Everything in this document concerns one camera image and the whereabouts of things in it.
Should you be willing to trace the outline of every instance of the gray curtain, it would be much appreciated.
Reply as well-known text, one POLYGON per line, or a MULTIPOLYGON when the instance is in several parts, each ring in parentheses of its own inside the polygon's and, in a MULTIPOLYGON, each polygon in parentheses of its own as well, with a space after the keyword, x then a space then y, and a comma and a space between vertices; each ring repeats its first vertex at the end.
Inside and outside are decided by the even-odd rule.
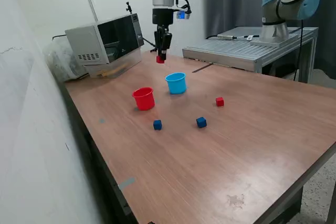
MULTIPOLYGON (((262 0, 206 0, 207 36, 237 26, 261 26, 262 0)), ((306 27, 319 27, 315 68, 336 79, 336 0, 321 0, 317 13, 304 21, 306 27)))

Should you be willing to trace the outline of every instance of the plastic cup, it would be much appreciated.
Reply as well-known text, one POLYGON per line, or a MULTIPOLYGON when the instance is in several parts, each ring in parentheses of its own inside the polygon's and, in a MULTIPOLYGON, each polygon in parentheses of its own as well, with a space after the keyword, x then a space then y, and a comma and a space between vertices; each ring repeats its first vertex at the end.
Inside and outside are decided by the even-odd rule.
POLYGON ((183 94, 187 85, 185 84, 185 73, 172 73, 166 76, 170 94, 183 94))
POLYGON ((141 111, 150 110, 155 106, 153 89, 150 87, 135 90, 132 96, 134 97, 136 105, 141 111))

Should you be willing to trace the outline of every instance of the red block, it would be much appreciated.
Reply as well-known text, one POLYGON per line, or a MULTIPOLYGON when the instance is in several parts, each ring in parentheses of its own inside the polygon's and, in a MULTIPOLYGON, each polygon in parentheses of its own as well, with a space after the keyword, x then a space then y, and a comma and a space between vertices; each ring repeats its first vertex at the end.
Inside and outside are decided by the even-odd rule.
POLYGON ((216 104, 217 104, 217 107, 223 107, 224 106, 224 99, 223 99, 223 97, 216 98, 216 104))
POLYGON ((160 56, 156 57, 156 63, 164 64, 164 60, 161 60, 160 56))

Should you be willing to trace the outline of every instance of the white wall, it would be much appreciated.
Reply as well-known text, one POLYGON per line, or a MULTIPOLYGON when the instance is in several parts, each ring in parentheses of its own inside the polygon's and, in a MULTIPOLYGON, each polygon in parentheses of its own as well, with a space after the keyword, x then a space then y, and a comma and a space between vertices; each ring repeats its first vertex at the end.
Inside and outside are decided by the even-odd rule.
POLYGON ((55 81, 16 1, 0 3, 0 223, 102 223, 55 81))
MULTIPOLYGON (((94 0, 98 18, 110 19, 126 14, 129 1, 134 12, 139 14, 143 35, 154 42, 152 24, 152 0, 94 0)), ((171 54, 182 55, 182 48, 204 38, 203 0, 189 0, 193 14, 190 20, 176 20, 171 26, 173 41, 171 54)), ((63 34, 64 30, 94 21, 88 0, 18 0, 41 47, 51 37, 63 34)), ((148 44, 143 49, 151 49, 148 44)))

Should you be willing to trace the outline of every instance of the plastic bag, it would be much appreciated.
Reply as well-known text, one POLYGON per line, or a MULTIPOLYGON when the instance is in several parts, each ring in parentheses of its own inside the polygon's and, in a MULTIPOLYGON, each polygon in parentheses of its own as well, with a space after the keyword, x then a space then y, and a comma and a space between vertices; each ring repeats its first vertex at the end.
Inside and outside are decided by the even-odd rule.
POLYGON ((85 68, 77 63, 68 38, 55 38, 44 50, 50 71, 61 81, 78 79, 87 73, 85 68))

